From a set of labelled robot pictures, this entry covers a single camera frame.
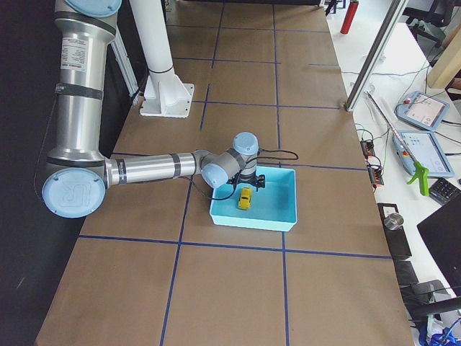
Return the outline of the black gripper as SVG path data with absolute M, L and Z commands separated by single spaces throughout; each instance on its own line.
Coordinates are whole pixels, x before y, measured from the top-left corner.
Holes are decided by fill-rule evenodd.
M 229 185 L 237 186 L 239 183 L 253 183 L 256 191 L 258 191 L 259 188 L 265 188 L 265 175 L 256 175 L 256 172 L 250 174 L 236 174 L 228 180 Z

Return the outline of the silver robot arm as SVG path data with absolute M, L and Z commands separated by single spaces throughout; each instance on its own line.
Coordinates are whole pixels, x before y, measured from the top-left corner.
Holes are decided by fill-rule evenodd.
M 221 154 L 184 154 L 115 159 L 121 122 L 109 124 L 104 111 L 107 51 L 120 40 L 120 1 L 57 1 L 55 24 L 62 34 L 61 73 L 55 87 L 56 145 L 47 155 L 42 200 L 51 213 L 81 218 L 93 213 L 115 185 L 187 179 L 199 174 L 212 188 L 246 183 L 262 188 L 256 172 L 259 143 L 237 134 Z

